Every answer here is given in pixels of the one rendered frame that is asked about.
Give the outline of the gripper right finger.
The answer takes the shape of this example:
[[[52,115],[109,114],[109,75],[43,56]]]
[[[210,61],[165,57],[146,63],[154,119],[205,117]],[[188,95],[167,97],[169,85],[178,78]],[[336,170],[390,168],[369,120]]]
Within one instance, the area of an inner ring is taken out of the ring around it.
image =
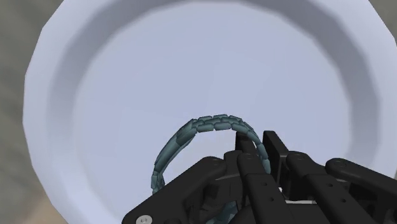
[[[397,224],[397,180],[343,158],[319,165],[274,131],[264,131],[263,144],[288,200],[314,200],[330,224]]]

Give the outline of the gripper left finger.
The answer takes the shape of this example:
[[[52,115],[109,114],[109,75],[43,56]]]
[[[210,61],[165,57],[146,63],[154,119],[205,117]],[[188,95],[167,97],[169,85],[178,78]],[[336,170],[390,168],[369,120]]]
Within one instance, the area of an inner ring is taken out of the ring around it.
[[[293,224],[246,134],[222,159],[205,157],[128,212],[122,224]]]

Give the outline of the white round bowl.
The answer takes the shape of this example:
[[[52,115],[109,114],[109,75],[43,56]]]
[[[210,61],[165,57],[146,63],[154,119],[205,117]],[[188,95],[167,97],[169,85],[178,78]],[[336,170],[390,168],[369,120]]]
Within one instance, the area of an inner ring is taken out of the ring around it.
[[[234,115],[320,164],[397,171],[397,46],[369,0],[64,0],[24,132],[68,224],[121,224],[193,118]]]

